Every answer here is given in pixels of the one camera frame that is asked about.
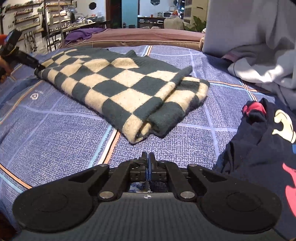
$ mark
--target white cloth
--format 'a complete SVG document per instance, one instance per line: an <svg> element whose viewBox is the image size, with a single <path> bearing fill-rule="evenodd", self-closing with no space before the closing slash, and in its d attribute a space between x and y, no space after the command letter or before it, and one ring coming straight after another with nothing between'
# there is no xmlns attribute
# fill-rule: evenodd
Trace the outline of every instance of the white cloth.
<svg viewBox="0 0 296 241"><path fill-rule="evenodd" d="M296 109L296 6L289 0L211 1L203 52Z"/></svg>

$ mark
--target checkered sweater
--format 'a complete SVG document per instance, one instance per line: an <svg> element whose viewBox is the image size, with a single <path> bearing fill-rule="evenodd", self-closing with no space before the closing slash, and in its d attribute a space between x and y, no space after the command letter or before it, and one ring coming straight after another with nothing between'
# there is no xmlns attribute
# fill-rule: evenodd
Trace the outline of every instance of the checkered sweater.
<svg viewBox="0 0 296 241"><path fill-rule="evenodd" d="M148 56L107 49L65 50L43 63L38 76L103 114L130 143L164 137L205 99L209 83Z"/></svg>

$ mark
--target beige cabinet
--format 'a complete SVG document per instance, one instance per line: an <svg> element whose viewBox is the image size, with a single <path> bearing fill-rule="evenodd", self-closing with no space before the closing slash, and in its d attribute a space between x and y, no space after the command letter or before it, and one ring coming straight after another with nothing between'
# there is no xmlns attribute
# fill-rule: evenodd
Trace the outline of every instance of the beige cabinet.
<svg viewBox="0 0 296 241"><path fill-rule="evenodd" d="M185 0L184 21L193 23L193 16L199 17L202 21L207 20L207 9L209 0Z"/></svg>

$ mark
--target white stripe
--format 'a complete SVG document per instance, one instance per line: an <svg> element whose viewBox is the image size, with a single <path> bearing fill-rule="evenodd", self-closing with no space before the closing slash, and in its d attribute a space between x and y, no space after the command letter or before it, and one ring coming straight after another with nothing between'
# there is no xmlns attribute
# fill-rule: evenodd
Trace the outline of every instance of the white stripe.
<svg viewBox="0 0 296 241"><path fill-rule="evenodd" d="M113 140L115 138L116 133L117 133L117 129L114 129L113 132L111 133L111 136L110 136L110 138L109 138L109 140L108 140L108 142L107 142L107 144L105 146L104 152L103 152L100 160L98 161L97 165L102 164L104 162L104 160L105 160L105 158L106 158L106 156L108 154L109 148L110 148L110 146L111 146L111 144L112 144L112 142L113 142Z"/></svg>

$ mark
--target person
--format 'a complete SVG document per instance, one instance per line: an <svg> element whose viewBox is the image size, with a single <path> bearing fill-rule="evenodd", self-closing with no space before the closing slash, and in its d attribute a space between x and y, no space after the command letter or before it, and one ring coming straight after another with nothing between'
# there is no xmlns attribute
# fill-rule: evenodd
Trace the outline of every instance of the person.
<svg viewBox="0 0 296 241"><path fill-rule="evenodd" d="M4 44L4 40L6 39L7 35L1 34L0 35L0 45ZM8 76L10 76L12 69L9 64L0 56L0 68L4 68L6 73L5 75L1 76L0 83L3 83Z"/></svg>

